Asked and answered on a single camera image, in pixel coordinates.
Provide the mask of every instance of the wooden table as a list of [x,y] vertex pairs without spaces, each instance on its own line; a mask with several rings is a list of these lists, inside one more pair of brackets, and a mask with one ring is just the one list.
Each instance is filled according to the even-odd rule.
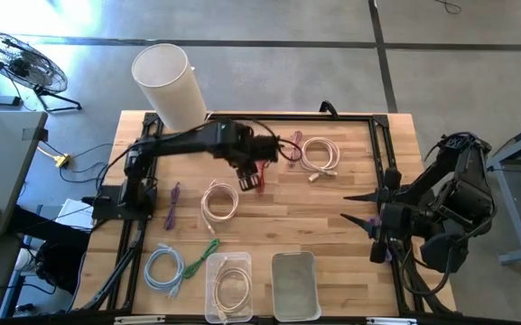
[[[140,135],[144,113],[122,112],[110,161]],[[388,119],[396,164],[403,174],[403,183],[408,183],[423,171],[413,119],[408,114],[389,114]],[[293,168],[284,159],[271,164],[265,171],[264,194],[240,192],[236,216],[227,223],[214,225],[221,241],[218,252],[248,252],[252,256],[254,314],[273,314],[272,256],[280,252],[310,251],[316,256],[323,316],[396,316],[390,266],[370,263],[371,240],[362,229],[339,216],[339,213],[346,212],[372,218],[376,213],[374,203],[342,199],[347,195],[371,192],[377,186],[367,124],[322,121],[266,123],[282,138],[291,139],[295,130],[302,130],[303,140],[314,136],[327,137],[339,146],[341,158],[336,169],[337,177],[320,177],[315,183],[307,181],[311,173],[298,163]],[[258,127],[255,131],[267,134]],[[379,130],[380,147],[384,148],[382,139]],[[318,146],[308,155],[317,164],[328,160],[328,154]],[[201,196],[214,179],[238,188],[236,173],[224,160],[214,160],[208,153],[195,153],[160,158],[156,177],[159,180],[158,200],[154,218],[146,231],[134,314],[203,314],[205,264],[193,278],[182,283],[176,299],[168,299],[166,293],[148,288],[143,278],[144,265],[158,243],[177,249],[187,265],[195,262],[211,240],[200,216]],[[123,180],[121,160],[110,169],[106,184],[119,185]],[[181,196],[176,210],[176,226],[172,231],[165,231],[163,223],[169,208],[170,190],[177,181],[181,183]],[[229,211],[232,204],[228,197],[212,197],[210,203],[212,211],[218,213]],[[92,234],[75,308],[88,302],[112,272],[122,224],[121,221],[108,221]],[[418,245],[422,242],[414,243],[418,254]],[[442,277],[422,267],[419,272],[430,287],[434,287]],[[152,275],[159,280],[169,280],[174,273],[175,262],[168,256],[157,260],[152,268]],[[127,277],[128,274],[124,274],[120,300],[124,296]],[[439,297],[446,306],[455,309],[448,284]]]

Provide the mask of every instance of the purple cable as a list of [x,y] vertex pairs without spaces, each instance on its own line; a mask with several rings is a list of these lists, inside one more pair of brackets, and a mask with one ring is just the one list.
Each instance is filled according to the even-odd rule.
[[176,186],[173,187],[172,191],[172,199],[170,200],[170,212],[168,212],[168,218],[166,218],[166,222],[163,225],[164,229],[166,230],[172,230],[174,221],[175,221],[175,214],[176,214],[176,203],[178,203],[178,198],[180,197],[180,182],[178,181],[176,183]]

